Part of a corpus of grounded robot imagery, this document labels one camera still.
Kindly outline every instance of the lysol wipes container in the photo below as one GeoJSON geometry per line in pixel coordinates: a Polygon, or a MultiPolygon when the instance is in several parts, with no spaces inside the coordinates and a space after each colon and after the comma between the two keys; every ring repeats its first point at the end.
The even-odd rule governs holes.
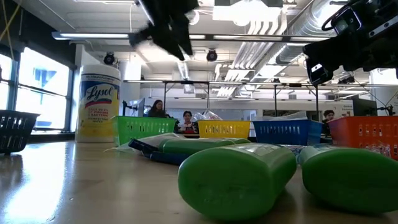
{"type": "Polygon", "coordinates": [[[120,71],[107,65],[81,69],[77,142],[113,142],[111,118],[119,114],[120,71]]]}

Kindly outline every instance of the monitor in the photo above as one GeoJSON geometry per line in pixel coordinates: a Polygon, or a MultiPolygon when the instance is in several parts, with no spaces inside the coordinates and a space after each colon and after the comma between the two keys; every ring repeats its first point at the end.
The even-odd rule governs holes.
{"type": "Polygon", "coordinates": [[[353,99],[354,116],[377,116],[377,103],[372,100],[353,99]]]}
{"type": "Polygon", "coordinates": [[[132,108],[131,116],[138,116],[138,117],[144,116],[145,98],[139,100],[132,100],[130,101],[130,105],[132,108]]]}

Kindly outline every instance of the woman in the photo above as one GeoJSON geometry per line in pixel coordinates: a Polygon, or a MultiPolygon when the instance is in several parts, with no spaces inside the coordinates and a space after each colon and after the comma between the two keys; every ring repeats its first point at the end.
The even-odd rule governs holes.
{"type": "Polygon", "coordinates": [[[166,113],[163,110],[162,100],[156,100],[148,112],[148,117],[151,118],[166,118],[166,113]]]}
{"type": "Polygon", "coordinates": [[[185,133],[194,133],[195,129],[193,128],[193,123],[191,121],[192,119],[191,111],[184,111],[183,117],[184,117],[184,123],[181,124],[180,130],[184,131],[185,133]]]}

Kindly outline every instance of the plastic basket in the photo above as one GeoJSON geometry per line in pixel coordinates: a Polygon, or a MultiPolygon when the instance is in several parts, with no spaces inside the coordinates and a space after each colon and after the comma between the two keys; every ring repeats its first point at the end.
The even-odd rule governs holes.
{"type": "Polygon", "coordinates": [[[140,139],[174,132],[176,119],[115,116],[112,118],[114,142],[120,146],[132,139],[140,139]]]}
{"type": "Polygon", "coordinates": [[[24,150],[39,114],[0,110],[0,154],[24,150]]]}
{"type": "Polygon", "coordinates": [[[318,144],[323,123],[310,120],[253,121],[257,142],[309,146],[318,144]]]}
{"type": "Polygon", "coordinates": [[[251,121],[198,121],[201,138],[248,138],[251,121]]]}
{"type": "Polygon", "coordinates": [[[398,160],[398,116],[350,116],[329,122],[333,143],[366,148],[389,146],[398,160]]]}

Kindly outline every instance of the orange basket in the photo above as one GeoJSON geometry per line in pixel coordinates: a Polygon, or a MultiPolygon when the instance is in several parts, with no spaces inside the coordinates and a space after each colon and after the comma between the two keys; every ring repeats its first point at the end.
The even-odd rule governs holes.
{"type": "Polygon", "coordinates": [[[398,160],[398,116],[350,116],[329,122],[333,143],[366,148],[389,146],[398,160]]]}

